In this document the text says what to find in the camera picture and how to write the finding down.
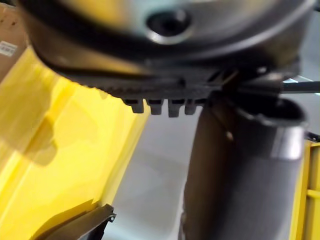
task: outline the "yellow plastic panel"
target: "yellow plastic panel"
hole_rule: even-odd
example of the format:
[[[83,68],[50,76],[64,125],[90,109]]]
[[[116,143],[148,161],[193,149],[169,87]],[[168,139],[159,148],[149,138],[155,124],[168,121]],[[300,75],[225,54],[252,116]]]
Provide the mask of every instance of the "yellow plastic panel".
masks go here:
[[[308,143],[298,183],[290,240],[320,240],[320,144]]]
[[[34,240],[112,204],[149,115],[28,49],[0,85],[0,240]]]

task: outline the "gray floor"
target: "gray floor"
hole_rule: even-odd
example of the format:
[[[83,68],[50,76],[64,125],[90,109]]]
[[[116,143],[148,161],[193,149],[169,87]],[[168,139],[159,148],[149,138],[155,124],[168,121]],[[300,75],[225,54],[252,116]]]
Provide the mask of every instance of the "gray floor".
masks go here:
[[[302,49],[302,76],[320,81],[319,14]],[[320,96],[286,95],[304,106],[320,134]],[[151,116],[114,201],[118,214],[104,240],[177,240],[181,199],[200,109],[194,116]]]

